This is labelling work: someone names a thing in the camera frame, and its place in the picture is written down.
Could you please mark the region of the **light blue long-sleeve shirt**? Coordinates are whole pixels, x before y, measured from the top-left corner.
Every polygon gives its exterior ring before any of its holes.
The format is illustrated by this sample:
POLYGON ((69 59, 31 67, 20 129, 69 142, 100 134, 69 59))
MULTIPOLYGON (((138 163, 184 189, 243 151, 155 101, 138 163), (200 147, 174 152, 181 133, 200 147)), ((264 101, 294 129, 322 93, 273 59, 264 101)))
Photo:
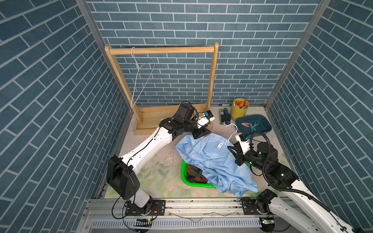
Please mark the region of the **light blue long-sleeve shirt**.
POLYGON ((249 167, 246 164, 236 164, 234 155, 228 149, 232 145, 228 139, 217 134, 209 134, 199 139, 187 135, 175 148, 188 165, 201 169, 202 175, 219 192, 229 192, 240 197, 248 191, 258 192, 249 167))

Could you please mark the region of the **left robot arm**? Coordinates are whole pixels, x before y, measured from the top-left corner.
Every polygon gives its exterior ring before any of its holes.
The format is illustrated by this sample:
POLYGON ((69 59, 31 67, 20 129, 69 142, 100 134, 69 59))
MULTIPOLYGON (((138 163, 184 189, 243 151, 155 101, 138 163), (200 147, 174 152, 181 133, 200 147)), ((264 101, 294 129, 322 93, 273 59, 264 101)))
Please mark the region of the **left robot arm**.
POLYGON ((127 201, 127 213, 148 215, 153 210, 153 198, 140 187, 137 174, 164 146, 183 133, 199 139, 211 131, 207 128, 214 120, 210 110, 199 113, 190 102, 182 102, 172 117, 162 120, 155 131, 139 146, 120 157, 108 161, 106 182, 127 201))

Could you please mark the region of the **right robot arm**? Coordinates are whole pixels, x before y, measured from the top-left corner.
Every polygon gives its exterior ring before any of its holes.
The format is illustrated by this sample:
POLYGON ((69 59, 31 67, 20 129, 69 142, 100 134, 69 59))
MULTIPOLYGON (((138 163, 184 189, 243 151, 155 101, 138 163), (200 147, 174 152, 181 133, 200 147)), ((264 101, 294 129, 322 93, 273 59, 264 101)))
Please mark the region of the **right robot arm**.
POLYGON ((246 142, 239 141, 228 150, 237 165, 249 165, 262 172, 269 188, 256 198, 262 214, 274 214, 302 233, 362 233, 335 215, 300 180, 298 175, 278 160, 278 151, 262 132, 246 142))

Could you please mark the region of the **white wire hanger plaid shirt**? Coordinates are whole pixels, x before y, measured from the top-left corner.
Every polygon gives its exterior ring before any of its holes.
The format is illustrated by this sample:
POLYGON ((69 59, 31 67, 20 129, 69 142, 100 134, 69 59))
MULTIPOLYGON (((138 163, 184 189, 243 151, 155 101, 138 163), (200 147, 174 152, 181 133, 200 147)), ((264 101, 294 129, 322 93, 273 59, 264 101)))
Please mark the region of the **white wire hanger plaid shirt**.
POLYGON ((136 65, 136 68, 137 68, 137 73, 136 73, 136 77, 135 77, 133 92, 136 92, 138 80, 141 78, 141 73, 140 72, 142 71, 143 67, 144 66, 149 66, 151 71, 150 71, 149 76, 146 80, 146 83, 143 85, 143 87, 142 87, 141 91, 139 92, 139 94, 137 95, 137 97, 135 98, 134 95, 132 96, 131 102, 130 102, 131 108, 133 108, 136 105, 140 96, 144 92, 144 89, 145 89, 146 85, 148 84, 149 80, 153 78, 153 71, 154 71, 154 68, 155 68, 155 65, 156 65, 156 63, 154 61, 143 63, 143 64, 140 65, 138 63, 137 59, 135 58, 134 49, 135 49, 135 47, 132 47, 131 50, 130 50, 130 55, 134 59, 135 65, 136 65))

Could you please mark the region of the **plaid long-sleeve shirt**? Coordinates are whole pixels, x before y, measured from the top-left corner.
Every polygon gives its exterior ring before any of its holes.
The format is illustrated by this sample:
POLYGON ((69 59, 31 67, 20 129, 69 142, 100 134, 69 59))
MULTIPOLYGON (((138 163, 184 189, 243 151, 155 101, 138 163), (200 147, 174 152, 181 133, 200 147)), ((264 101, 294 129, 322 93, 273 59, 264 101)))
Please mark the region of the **plaid long-sleeve shirt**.
POLYGON ((190 183, 208 183, 208 179, 202 174, 203 171, 196 166, 188 165, 187 166, 187 181, 190 183))

